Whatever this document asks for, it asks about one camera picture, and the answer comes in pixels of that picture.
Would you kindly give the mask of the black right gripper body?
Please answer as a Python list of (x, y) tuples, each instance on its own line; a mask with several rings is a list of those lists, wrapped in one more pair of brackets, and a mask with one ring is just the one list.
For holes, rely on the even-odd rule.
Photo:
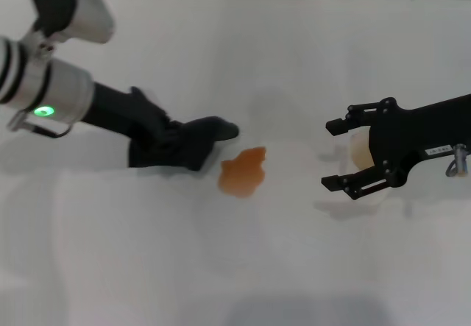
[(395, 171), (397, 188), (410, 170), (424, 160), (453, 156), (453, 176), (467, 175), (470, 153), (470, 96), (461, 96), (416, 109), (402, 109), (394, 98), (380, 102), (385, 109), (369, 129), (369, 150), (375, 165)]

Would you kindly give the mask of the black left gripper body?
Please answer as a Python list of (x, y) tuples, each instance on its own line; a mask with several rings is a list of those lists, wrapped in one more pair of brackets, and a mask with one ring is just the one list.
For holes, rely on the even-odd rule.
[(149, 101), (139, 88), (132, 87), (123, 93), (98, 82), (82, 121), (125, 135), (144, 146), (165, 140), (169, 123), (166, 112)]

